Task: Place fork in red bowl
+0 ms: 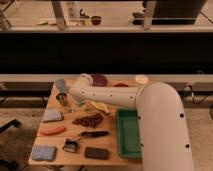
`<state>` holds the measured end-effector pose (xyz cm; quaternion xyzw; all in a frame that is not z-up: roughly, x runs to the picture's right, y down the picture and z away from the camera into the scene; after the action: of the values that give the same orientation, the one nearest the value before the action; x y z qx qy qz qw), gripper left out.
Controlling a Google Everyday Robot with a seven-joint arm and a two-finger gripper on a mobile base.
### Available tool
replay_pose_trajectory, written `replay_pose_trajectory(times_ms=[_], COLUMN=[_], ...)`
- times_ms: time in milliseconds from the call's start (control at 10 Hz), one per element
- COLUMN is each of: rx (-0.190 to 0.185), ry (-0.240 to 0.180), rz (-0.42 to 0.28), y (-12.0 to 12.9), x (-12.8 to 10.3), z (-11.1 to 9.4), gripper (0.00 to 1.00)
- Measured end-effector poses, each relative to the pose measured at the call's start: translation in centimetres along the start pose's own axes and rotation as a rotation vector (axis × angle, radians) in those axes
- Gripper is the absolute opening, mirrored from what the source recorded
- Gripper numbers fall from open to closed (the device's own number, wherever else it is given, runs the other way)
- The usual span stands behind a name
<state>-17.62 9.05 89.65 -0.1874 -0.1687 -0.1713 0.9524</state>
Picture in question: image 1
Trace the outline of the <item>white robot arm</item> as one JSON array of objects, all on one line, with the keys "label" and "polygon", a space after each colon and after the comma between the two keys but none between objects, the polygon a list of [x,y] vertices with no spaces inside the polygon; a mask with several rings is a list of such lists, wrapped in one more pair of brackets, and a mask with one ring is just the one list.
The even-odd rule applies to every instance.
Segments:
[{"label": "white robot arm", "polygon": [[184,107],[178,92],[163,82],[141,87],[94,87],[81,74],[69,92],[77,103],[92,100],[138,112],[143,171],[195,171]]}]

